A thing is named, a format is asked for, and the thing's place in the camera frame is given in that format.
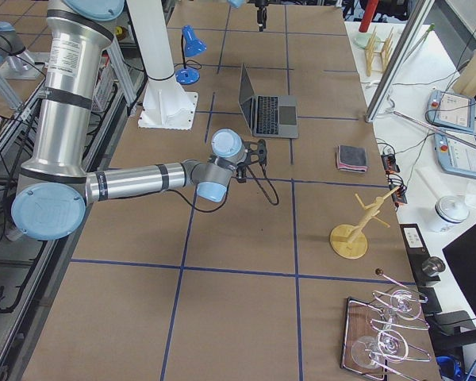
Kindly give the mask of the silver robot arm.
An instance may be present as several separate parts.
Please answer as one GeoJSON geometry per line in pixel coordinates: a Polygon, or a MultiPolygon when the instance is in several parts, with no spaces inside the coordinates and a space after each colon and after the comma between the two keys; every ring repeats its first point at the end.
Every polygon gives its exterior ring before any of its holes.
{"type": "Polygon", "coordinates": [[[145,196],[193,185],[212,202],[226,195],[230,179],[267,157],[263,140],[217,131],[206,162],[88,172],[83,151],[98,67],[114,41],[117,18],[129,13],[147,85],[139,124],[188,130],[198,96],[175,79],[163,7],[159,1],[51,1],[47,22],[52,47],[32,157],[21,165],[11,214],[26,236],[51,241],[73,233],[95,202],[145,196]]]}
{"type": "MultiPolygon", "coordinates": [[[[228,0],[227,3],[234,8],[240,8],[246,1],[228,0]]],[[[267,28],[267,7],[269,2],[267,0],[254,0],[253,3],[256,8],[256,23],[259,31],[262,32],[267,28]]]]}

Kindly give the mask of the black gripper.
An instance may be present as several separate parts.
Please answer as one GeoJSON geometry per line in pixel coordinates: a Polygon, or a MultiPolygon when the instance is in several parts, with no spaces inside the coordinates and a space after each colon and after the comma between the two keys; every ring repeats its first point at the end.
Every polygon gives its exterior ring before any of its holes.
{"type": "Polygon", "coordinates": [[[262,169],[267,166],[267,146],[264,139],[257,142],[244,141],[245,157],[239,160],[236,167],[236,181],[247,182],[247,168],[252,164],[259,164],[262,169]]]}
{"type": "Polygon", "coordinates": [[[254,0],[254,5],[258,9],[256,14],[256,20],[259,31],[267,27],[267,6],[268,0],[254,0]]]}

